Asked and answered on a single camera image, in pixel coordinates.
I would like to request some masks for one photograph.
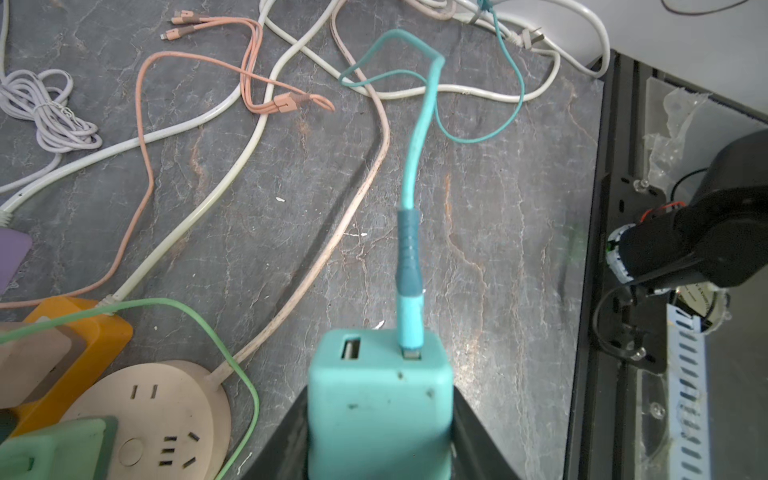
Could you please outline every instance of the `white cable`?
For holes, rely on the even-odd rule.
[[[331,13],[333,12],[333,8],[336,6],[336,3],[339,0],[331,0],[331,2],[326,7],[323,14],[318,18],[317,22],[315,22],[314,25],[307,31],[307,33],[302,36],[302,38],[291,48],[286,50],[285,53],[277,60],[277,63],[272,68],[272,72],[270,73],[270,79],[276,80],[277,75],[280,73],[281,70],[283,70],[283,67],[285,64],[293,58],[294,55],[296,55],[301,48],[306,45],[312,37],[314,37],[317,32],[323,27],[323,25],[326,23],[328,18],[331,16]],[[270,8],[272,7],[272,4],[275,2],[275,0],[262,0],[260,4],[260,15],[259,15],[259,23],[263,25],[264,19],[266,18],[267,14],[269,13]],[[272,100],[272,93],[274,92],[274,85],[267,84],[266,90],[264,91],[264,102],[267,103]],[[136,285],[141,282],[141,280],[149,273],[149,271],[152,269],[153,266],[160,260],[160,258],[176,243],[186,232],[189,230],[216,202],[219,200],[221,195],[223,195],[224,191],[230,187],[232,182],[235,180],[237,175],[240,173],[241,170],[243,170],[243,167],[245,166],[245,163],[248,161],[250,156],[253,154],[253,151],[256,150],[256,146],[259,144],[259,140],[261,140],[261,135],[264,132],[264,128],[266,127],[266,120],[269,117],[268,114],[260,115],[259,121],[256,124],[256,129],[253,131],[253,135],[251,136],[250,140],[248,140],[248,144],[246,145],[245,149],[243,150],[243,153],[240,154],[240,156],[237,158],[237,161],[232,166],[230,171],[227,172],[227,174],[224,176],[224,178],[219,182],[219,184],[213,189],[213,191],[208,194],[205,200],[203,200],[203,203],[197,206],[197,208],[194,209],[194,211],[187,216],[187,218],[182,221],[178,227],[174,228],[170,234],[163,239],[162,242],[160,242],[159,245],[152,251],[152,253],[149,254],[149,257],[147,257],[144,262],[139,265],[139,267],[134,271],[131,276],[128,277],[128,280],[123,283],[123,285],[116,291],[113,295],[108,296],[106,299],[102,300],[103,303],[112,303],[112,302],[121,302],[125,299],[126,296],[128,296],[131,291],[136,287]]]
[[[467,8],[472,13],[457,13],[453,15],[453,18],[456,20],[459,20],[462,23],[468,24],[470,20],[474,17],[474,13],[478,11],[478,6],[475,3],[472,3],[470,0],[454,0],[455,2],[459,3],[464,8]],[[495,4],[499,4],[502,2],[505,2],[506,0],[500,0],[494,2]],[[602,56],[603,56],[603,63],[601,65],[601,68],[599,71],[592,71],[589,68],[586,68],[581,63],[579,63],[573,56],[571,56],[569,53],[567,53],[565,50],[563,50],[559,45],[554,43],[549,37],[546,35],[544,36],[544,39],[542,40],[546,45],[548,45],[550,48],[555,50],[557,53],[562,55],[562,57],[576,67],[577,70],[579,70],[581,73],[589,75],[590,77],[599,78],[602,77],[606,71],[608,71],[608,63],[611,58],[611,42],[608,39],[608,31],[605,29],[605,25],[603,25],[603,22],[600,20],[600,17],[598,17],[592,10],[585,7],[579,2],[576,2],[575,0],[542,0],[543,2],[549,2],[554,3],[556,5],[560,5],[562,7],[565,7],[569,10],[572,10],[573,12],[576,12],[580,16],[584,17],[587,22],[589,22],[592,27],[594,27],[594,30],[598,33],[598,38],[600,39],[600,45],[602,47]],[[480,18],[487,21],[488,25],[490,25],[490,30],[494,31],[493,28],[493,16],[488,12],[483,12],[486,15],[481,15]],[[533,25],[528,20],[525,20],[524,18],[520,18],[516,15],[513,15],[511,13],[501,12],[497,13],[496,16],[500,21],[504,22],[510,22],[515,25],[518,25],[523,28],[527,28],[528,30],[535,30],[538,28],[538,26]],[[477,21],[475,23],[476,25],[480,25],[480,21]],[[503,25],[499,25],[499,28],[502,30],[502,34],[505,34],[505,27]],[[522,43],[518,43],[518,40],[514,40],[514,43],[521,47],[523,46]]]
[[[419,0],[419,2],[432,8],[445,8],[448,4],[448,0],[442,0],[442,2],[436,2],[435,0]]]
[[[200,115],[199,117],[192,118],[190,120],[187,120],[177,125],[173,125],[171,127],[166,127],[162,130],[153,131],[151,133],[146,134],[144,136],[144,139],[149,144],[154,141],[158,141],[158,140],[162,140],[163,138],[170,137],[171,135],[180,134],[182,132],[191,130],[195,127],[199,127],[202,124],[208,121],[211,121],[214,118],[221,115],[226,109],[234,105],[238,101],[238,99],[240,99],[239,85],[232,91],[232,93],[230,93],[229,97],[224,99],[223,102],[221,102],[211,110],[205,112],[204,114]],[[13,197],[7,199],[6,202],[3,203],[3,205],[0,205],[0,212],[6,212],[7,214],[12,214],[26,200],[32,197],[32,195],[46,188],[48,185],[54,183],[55,181],[60,180],[70,174],[73,174],[74,172],[77,172],[80,169],[85,168],[89,165],[102,161],[105,158],[113,157],[114,155],[121,154],[125,151],[130,150],[131,148],[136,148],[138,146],[139,146],[139,139],[131,138],[130,140],[126,140],[117,145],[112,145],[111,147],[107,147],[103,150],[99,150],[98,152],[94,152],[93,154],[87,155],[79,160],[70,162],[64,165],[63,167],[57,168],[56,170],[53,170],[50,174],[47,174],[44,177],[38,178],[37,180],[30,183],[29,185],[21,189],[19,192],[14,194]]]
[[[283,40],[287,41],[291,45],[296,44],[296,39],[294,37],[286,33],[283,29],[281,29],[278,25],[272,22],[272,20],[270,20],[269,18],[265,19],[264,24],[268,27],[269,30],[274,32],[277,36],[281,37]],[[492,25],[487,23],[486,25],[490,27],[491,31],[495,31]],[[557,76],[558,71],[560,70],[560,54],[558,54],[556,51],[540,50],[538,48],[532,48],[531,51],[533,51],[534,53],[551,56],[554,59],[554,64],[552,65],[552,71],[550,72],[549,76],[544,81],[544,83],[541,84],[541,86],[536,90],[525,94],[525,98],[524,98],[525,101],[533,100],[534,98],[544,93],[547,90],[547,88],[549,88],[549,86],[552,84],[552,82],[554,81],[554,78]],[[301,52],[304,53],[316,64],[318,64],[323,70],[331,74],[334,78],[338,79],[339,76],[341,75],[341,73],[338,70],[336,70],[331,64],[323,60],[323,58],[321,58],[314,51],[310,50],[308,47],[303,47],[301,49]],[[365,89],[363,89],[362,87],[355,87],[353,88],[353,90],[359,94],[365,95],[366,97],[368,96],[368,92],[366,92]],[[440,84],[437,90],[441,92],[473,95],[476,97],[486,98],[488,100],[500,101],[504,103],[517,103],[520,101],[520,95],[499,94],[493,91],[483,90],[482,88],[467,87],[465,85]],[[400,90],[400,91],[376,91],[376,93],[379,95],[379,97],[382,100],[399,100],[401,98],[409,98],[409,97],[415,97],[417,95],[424,95],[424,91],[425,91],[425,87],[417,87],[417,88],[409,88],[407,90]]]
[[[43,175],[46,175],[48,172],[56,168],[61,163],[61,154],[55,154],[53,156],[53,160],[51,160],[51,163],[46,165],[45,168],[42,170],[38,170],[34,172],[33,174],[27,175],[24,178],[20,178],[16,180],[15,182],[11,182],[10,184],[5,184],[2,187],[0,187],[0,194],[4,194],[5,192],[9,192],[11,190],[14,190],[15,188],[24,187],[26,184],[37,180],[38,178],[42,177]]]
[[[54,159],[40,171],[0,187],[0,193],[25,185],[53,170],[63,153],[73,150],[95,150],[101,146],[98,127],[84,121],[67,108],[74,81],[63,70],[50,69],[35,74],[29,70],[13,71],[5,75],[5,47],[10,25],[10,0],[3,1],[2,31],[0,31],[0,110],[8,116],[34,121],[40,147],[55,153]],[[60,75],[65,78],[64,89],[47,87],[44,80]]]
[[[432,7],[429,7],[429,4],[425,3],[427,0],[405,0],[405,2],[424,15],[432,17],[436,20],[450,20],[453,18],[453,14],[456,13],[456,4],[454,2],[451,2],[451,8],[446,11],[438,11]]]

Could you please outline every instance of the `gray marble surface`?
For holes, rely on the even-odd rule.
[[[239,64],[248,40],[240,27],[215,28],[172,45],[158,35],[175,9],[257,17],[256,2],[48,0],[12,3],[8,67],[64,68],[75,81],[70,106],[101,127],[105,145],[135,137],[134,85],[142,61],[172,48]],[[300,36],[323,2],[280,0],[270,16]],[[437,22],[396,0],[353,0],[340,31],[359,58],[390,28],[416,33],[447,57],[442,80],[515,93],[518,86],[495,39],[458,22]],[[339,69],[345,62],[324,28],[310,47]],[[265,34],[257,70],[268,74],[287,44]],[[511,48],[529,89],[551,61]],[[390,45],[366,68],[425,72],[427,61]],[[380,140],[372,104],[299,55],[280,80],[327,96],[319,108],[272,116],[242,174],[208,215],[174,246],[133,298],[167,296],[208,319],[223,341],[240,348],[287,299],[314,259],[369,167]],[[192,118],[237,84],[212,65],[164,59],[144,89],[145,122],[157,130]],[[410,86],[388,79],[379,90]],[[561,476],[571,398],[584,252],[594,175],[602,83],[563,64],[539,99],[496,138],[455,144],[433,125],[419,168],[426,321],[439,333],[455,383],[524,478]],[[263,92],[256,88],[256,98]],[[420,98],[386,103],[392,149],[348,235],[289,321],[246,364],[262,408],[243,454],[258,453],[306,384],[319,338],[340,327],[394,327],[396,202],[402,159]],[[513,106],[441,94],[446,127],[462,137],[495,129]],[[87,295],[113,292],[194,206],[205,198],[245,146],[256,118],[238,103],[215,121],[149,147],[157,190],[117,275]],[[0,116],[0,183],[48,162],[35,128]],[[69,161],[83,153],[68,154]],[[12,227],[30,233],[32,252],[2,299],[66,293],[107,270],[137,203],[146,174],[138,150],[82,170],[17,210]],[[30,309],[3,311],[20,320]],[[124,313],[131,343],[110,371],[138,362],[187,359],[213,369],[220,355],[200,328],[167,308]],[[247,391],[225,383],[233,438],[251,415]],[[245,462],[247,467],[254,460]]]

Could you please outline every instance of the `teal charger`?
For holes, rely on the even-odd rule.
[[[436,334],[407,359],[398,333],[331,330],[310,365],[311,480],[448,480],[453,370]]]

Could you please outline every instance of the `clear plastic film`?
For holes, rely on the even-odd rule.
[[[645,147],[650,150],[648,158],[648,182],[668,193],[676,178],[670,172],[683,158],[685,135],[696,110],[709,94],[692,94],[683,88],[676,88],[664,97],[664,111],[667,113],[669,137],[649,134],[644,137]]]

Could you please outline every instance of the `round power strip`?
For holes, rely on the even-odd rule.
[[[192,362],[143,363],[93,385],[61,418],[118,419],[108,480],[211,480],[227,454],[227,394]]]

